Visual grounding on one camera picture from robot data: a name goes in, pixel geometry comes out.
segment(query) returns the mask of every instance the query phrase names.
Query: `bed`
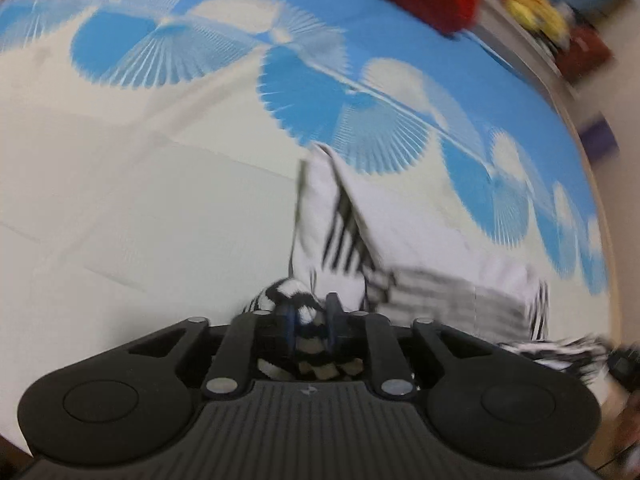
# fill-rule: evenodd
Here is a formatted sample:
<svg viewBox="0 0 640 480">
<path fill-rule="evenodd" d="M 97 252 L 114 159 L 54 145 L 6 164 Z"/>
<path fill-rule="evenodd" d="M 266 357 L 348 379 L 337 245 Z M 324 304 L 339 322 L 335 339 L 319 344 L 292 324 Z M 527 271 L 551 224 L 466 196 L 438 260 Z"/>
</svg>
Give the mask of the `bed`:
<svg viewBox="0 0 640 480">
<path fill-rule="evenodd" d="M 385 0 L 3 0 L 0 103 L 0 433 L 20 446 L 36 378 L 188 316 L 226 323 L 287 274 L 315 140 L 533 264 L 552 338 L 609 327 L 565 122 L 477 35 Z"/>
</svg>

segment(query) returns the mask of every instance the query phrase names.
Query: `white cloth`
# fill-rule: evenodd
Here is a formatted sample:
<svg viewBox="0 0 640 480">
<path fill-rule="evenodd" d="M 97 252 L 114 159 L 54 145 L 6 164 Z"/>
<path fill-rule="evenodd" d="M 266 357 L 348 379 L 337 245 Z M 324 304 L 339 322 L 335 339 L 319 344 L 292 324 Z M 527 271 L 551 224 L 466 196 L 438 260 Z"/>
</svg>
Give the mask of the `white cloth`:
<svg viewBox="0 0 640 480">
<path fill-rule="evenodd" d="M 410 208 L 356 174 L 329 146 L 312 147 L 300 179 L 292 275 L 312 288 L 314 282 L 332 282 L 334 291 L 348 298 L 345 309 L 355 310 L 362 302 L 367 260 L 383 272 L 433 272 L 497 292 L 525 308 L 535 304 L 541 280 L 532 266 L 473 247 L 429 211 Z M 357 252 L 360 259 L 353 257 Z"/>
</svg>

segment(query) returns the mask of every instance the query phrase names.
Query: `white surface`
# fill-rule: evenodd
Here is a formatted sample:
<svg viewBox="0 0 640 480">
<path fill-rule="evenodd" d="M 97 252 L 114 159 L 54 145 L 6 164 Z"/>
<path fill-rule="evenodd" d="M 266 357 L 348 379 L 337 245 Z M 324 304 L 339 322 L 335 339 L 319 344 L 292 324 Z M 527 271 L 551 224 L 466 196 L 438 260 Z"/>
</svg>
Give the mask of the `white surface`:
<svg viewBox="0 0 640 480">
<path fill-rule="evenodd" d="M 57 368 L 287 275 L 295 182 L 163 136 L 2 102 L 0 433 Z"/>
</svg>

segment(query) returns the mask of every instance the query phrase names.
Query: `blue fan print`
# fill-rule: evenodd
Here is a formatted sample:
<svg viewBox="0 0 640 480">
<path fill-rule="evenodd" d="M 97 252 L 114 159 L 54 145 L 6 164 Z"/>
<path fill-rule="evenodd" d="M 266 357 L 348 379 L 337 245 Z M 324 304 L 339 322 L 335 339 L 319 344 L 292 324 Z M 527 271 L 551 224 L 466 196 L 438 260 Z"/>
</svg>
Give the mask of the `blue fan print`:
<svg viewBox="0 0 640 480">
<path fill-rule="evenodd" d="M 480 160 L 486 160 L 484 143 L 480 134 L 466 116 L 460 104 L 439 84 L 423 75 L 424 89 L 433 104 L 434 110 L 441 115 L 444 123 L 440 127 L 447 137 L 455 140 L 460 146 L 473 153 Z"/>
<path fill-rule="evenodd" d="M 575 229 L 562 224 L 555 214 L 536 203 L 533 211 L 551 264 L 561 278 L 571 276 L 575 270 Z"/>
<path fill-rule="evenodd" d="M 607 287 L 607 266 L 604 257 L 602 253 L 591 253 L 587 246 L 578 246 L 584 282 L 591 294 L 599 294 Z"/>
<path fill-rule="evenodd" d="M 5 4 L 0 7 L 0 52 L 24 47 L 43 34 L 53 32 L 84 8 L 85 4 L 79 0 Z"/>
<path fill-rule="evenodd" d="M 534 204 L 540 204 L 549 210 L 553 209 L 551 193 L 549 193 L 549 190 L 546 188 L 538 168 L 536 168 L 533 160 L 531 160 L 531 157 L 521 145 L 516 144 L 515 147 L 518 150 L 518 159 L 527 175 Z"/>
<path fill-rule="evenodd" d="M 269 35 L 276 44 L 292 43 L 315 63 L 346 73 L 349 61 L 342 31 L 305 10 L 283 4 Z"/>
<path fill-rule="evenodd" d="M 246 56 L 256 41 L 242 32 L 174 20 L 98 10 L 76 33 L 71 58 L 97 83 L 150 88 L 191 81 Z"/>
<path fill-rule="evenodd" d="M 359 171 L 401 171 L 424 150 L 424 122 L 373 90 L 307 64 L 287 46 L 265 55 L 258 92 L 300 145 L 325 142 Z"/>
<path fill-rule="evenodd" d="M 507 174 L 491 174 L 449 139 L 440 141 L 453 187 L 478 227 L 499 244 L 517 245 L 529 228 L 527 187 Z"/>
</svg>

